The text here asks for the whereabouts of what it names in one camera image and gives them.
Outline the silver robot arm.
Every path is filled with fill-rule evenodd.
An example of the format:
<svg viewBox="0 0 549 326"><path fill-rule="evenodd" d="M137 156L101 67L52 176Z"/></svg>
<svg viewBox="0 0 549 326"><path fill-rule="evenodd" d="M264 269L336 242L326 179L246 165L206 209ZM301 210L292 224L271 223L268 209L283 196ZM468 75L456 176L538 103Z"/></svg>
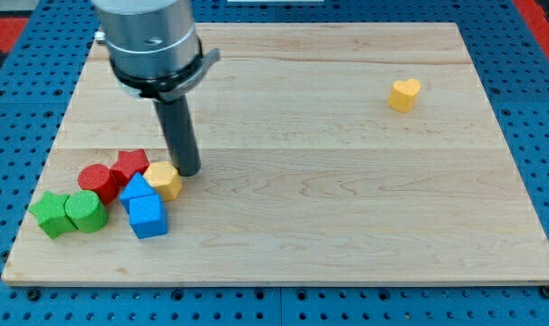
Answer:
<svg viewBox="0 0 549 326"><path fill-rule="evenodd" d="M142 98L172 102L220 60L205 53L190 0L94 0L111 67Z"/></svg>

